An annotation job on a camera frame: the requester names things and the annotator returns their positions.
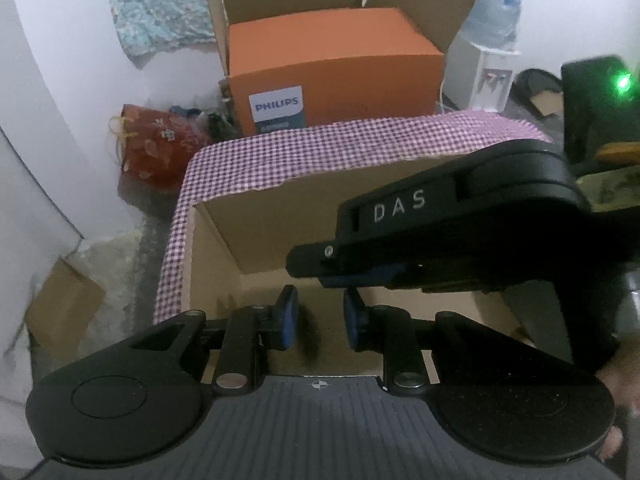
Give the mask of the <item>purple checkered tablecloth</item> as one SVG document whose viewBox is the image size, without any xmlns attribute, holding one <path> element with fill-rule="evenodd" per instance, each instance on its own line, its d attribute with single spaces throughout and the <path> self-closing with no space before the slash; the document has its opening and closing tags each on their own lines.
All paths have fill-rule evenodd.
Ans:
<svg viewBox="0 0 640 480">
<path fill-rule="evenodd" d="M 220 196 L 273 188 L 308 174 L 466 155 L 512 140 L 551 139 L 531 122 L 489 112 L 382 118 L 230 140 L 199 150 L 189 162 L 160 270 L 153 322 L 180 311 L 190 209 Z"/>
</svg>

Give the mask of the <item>open brown cardboard box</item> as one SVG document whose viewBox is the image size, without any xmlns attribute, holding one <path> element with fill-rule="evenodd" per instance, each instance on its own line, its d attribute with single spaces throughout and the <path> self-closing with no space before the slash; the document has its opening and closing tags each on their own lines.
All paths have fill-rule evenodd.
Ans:
<svg viewBox="0 0 640 480">
<path fill-rule="evenodd" d="M 319 338 L 318 360 L 305 363 L 302 345 L 272 352 L 269 364 L 280 375 L 378 375 L 382 358 L 350 350 L 342 293 L 311 278 L 285 271 L 288 252 L 298 244 L 334 237 L 336 212 L 345 200 L 440 165 L 438 158 L 310 174 L 274 188 L 201 200 L 189 210 L 183 256 L 181 307 L 225 318 L 238 307 L 273 304 L 292 284 L 311 310 Z"/>
</svg>

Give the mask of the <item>red gift bag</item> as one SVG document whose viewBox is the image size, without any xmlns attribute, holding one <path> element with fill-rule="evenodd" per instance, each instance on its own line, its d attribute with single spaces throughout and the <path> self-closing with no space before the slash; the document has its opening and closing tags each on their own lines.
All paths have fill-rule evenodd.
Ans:
<svg viewBox="0 0 640 480">
<path fill-rule="evenodd" d="M 108 130 L 122 174 L 165 193 L 180 190 L 191 159 L 212 143 L 194 120 L 130 104 L 110 118 Z"/>
</svg>

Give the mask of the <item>black round floor object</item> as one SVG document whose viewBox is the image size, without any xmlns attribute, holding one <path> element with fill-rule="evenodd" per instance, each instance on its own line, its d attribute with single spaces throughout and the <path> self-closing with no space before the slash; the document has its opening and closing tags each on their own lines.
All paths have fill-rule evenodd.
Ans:
<svg viewBox="0 0 640 480">
<path fill-rule="evenodd" d="M 545 70 L 523 70 L 514 79 L 512 93 L 515 101 L 537 117 L 563 114 L 562 81 Z"/>
</svg>

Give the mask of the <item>floral blue cloth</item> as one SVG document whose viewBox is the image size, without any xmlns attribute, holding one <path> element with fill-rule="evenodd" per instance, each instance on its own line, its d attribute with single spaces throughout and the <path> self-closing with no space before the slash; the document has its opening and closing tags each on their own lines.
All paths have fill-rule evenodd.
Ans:
<svg viewBox="0 0 640 480">
<path fill-rule="evenodd" d="M 215 40 L 207 0 L 108 0 L 128 58 Z"/>
</svg>

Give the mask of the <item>small cardboard box on floor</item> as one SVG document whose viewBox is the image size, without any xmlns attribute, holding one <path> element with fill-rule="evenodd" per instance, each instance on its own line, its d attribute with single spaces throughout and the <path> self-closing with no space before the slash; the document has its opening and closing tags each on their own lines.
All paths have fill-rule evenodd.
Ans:
<svg viewBox="0 0 640 480">
<path fill-rule="evenodd" d="M 27 329 L 49 356 L 73 361 L 104 297 L 98 283 L 58 258 L 27 308 Z"/>
</svg>

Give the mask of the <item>blue water jug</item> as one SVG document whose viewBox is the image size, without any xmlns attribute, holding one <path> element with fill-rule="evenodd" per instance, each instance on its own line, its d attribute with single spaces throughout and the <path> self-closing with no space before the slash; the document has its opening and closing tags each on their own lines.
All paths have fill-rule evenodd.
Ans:
<svg viewBox="0 0 640 480">
<path fill-rule="evenodd" d="M 515 50 L 523 0 L 475 0 L 460 34 L 472 44 Z"/>
</svg>

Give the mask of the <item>orange Philips box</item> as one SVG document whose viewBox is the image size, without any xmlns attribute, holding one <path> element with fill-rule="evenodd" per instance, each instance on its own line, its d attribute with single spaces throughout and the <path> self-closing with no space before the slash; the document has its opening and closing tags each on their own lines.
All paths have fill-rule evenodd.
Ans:
<svg viewBox="0 0 640 480">
<path fill-rule="evenodd" d="M 229 29 L 244 136 L 434 112 L 444 56 L 401 10 L 334 9 Z"/>
</svg>

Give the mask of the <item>white water dispenser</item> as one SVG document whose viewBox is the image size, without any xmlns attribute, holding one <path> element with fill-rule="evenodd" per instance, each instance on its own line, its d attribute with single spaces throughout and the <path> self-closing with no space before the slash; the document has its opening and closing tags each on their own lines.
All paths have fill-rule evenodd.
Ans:
<svg viewBox="0 0 640 480">
<path fill-rule="evenodd" d="M 520 55 L 517 50 L 485 47 L 458 35 L 446 55 L 444 96 L 458 110 L 501 113 Z"/>
</svg>

